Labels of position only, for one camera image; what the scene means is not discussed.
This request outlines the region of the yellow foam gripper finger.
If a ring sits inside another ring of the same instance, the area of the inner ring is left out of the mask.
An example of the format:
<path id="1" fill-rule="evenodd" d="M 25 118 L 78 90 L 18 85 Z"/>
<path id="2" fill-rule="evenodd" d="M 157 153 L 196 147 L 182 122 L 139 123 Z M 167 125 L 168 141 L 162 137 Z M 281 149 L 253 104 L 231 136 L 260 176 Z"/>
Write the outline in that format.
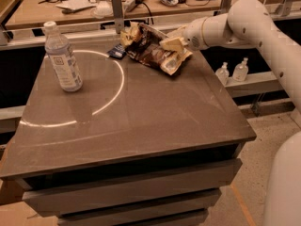
<path id="1" fill-rule="evenodd" d="M 186 46 L 186 42 L 183 37 L 166 38 L 161 40 L 159 44 L 164 50 L 176 51 L 179 53 L 181 53 Z"/>

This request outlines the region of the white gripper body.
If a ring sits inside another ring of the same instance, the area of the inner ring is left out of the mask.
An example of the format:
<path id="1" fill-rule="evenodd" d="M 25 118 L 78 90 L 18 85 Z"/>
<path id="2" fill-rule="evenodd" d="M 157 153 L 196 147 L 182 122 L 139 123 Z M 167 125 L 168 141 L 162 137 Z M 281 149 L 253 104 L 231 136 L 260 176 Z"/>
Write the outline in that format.
<path id="1" fill-rule="evenodd" d="M 185 42 L 192 50 L 205 50 L 207 48 L 203 38 L 204 22 L 205 18 L 196 19 L 188 24 L 182 33 Z"/>

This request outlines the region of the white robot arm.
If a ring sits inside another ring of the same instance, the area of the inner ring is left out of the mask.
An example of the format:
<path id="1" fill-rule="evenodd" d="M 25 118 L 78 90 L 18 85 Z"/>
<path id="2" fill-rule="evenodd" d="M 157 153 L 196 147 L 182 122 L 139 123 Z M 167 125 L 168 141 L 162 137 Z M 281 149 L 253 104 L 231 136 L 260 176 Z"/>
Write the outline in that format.
<path id="1" fill-rule="evenodd" d="M 167 50 L 255 48 L 301 111 L 301 46 L 277 28 L 258 0 L 238 0 L 227 13 L 196 19 L 168 33 L 161 45 Z M 262 226 L 301 226 L 301 132 L 275 155 Z"/>

